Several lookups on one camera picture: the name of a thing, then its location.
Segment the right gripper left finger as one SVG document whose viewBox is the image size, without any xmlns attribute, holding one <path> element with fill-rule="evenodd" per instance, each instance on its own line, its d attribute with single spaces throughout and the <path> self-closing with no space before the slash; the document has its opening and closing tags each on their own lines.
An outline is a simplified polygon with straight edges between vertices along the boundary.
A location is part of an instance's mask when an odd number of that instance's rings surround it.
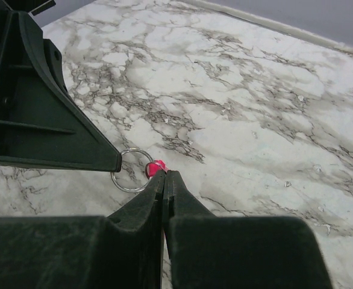
<svg viewBox="0 0 353 289">
<path fill-rule="evenodd" d="M 165 177 L 108 217 L 0 217 L 0 288 L 160 288 Z"/>
</svg>

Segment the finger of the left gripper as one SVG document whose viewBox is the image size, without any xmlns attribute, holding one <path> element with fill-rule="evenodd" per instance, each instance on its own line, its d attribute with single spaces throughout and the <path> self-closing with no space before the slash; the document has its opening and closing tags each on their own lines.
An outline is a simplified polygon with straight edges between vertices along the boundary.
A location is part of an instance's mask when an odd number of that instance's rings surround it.
<svg viewBox="0 0 353 289">
<path fill-rule="evenodd" d="M 0 38 L 0 165 L 117 172 L 122 157 L 66 89 L 40 27 L 9 12 Z"/>
</svg>

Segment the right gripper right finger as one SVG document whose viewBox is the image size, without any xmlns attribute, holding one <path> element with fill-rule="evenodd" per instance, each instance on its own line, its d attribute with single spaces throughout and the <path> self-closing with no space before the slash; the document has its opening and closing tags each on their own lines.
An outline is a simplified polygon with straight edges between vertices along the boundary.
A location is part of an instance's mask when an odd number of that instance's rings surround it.
<svg viewBox="0 0 353 289">
<path fill-rule="evenodd" d="M 174 288 L 331 288 L 316 237 L 297 217 L 218 217 L 166 174 L 163 227 Z"/>
</svg>

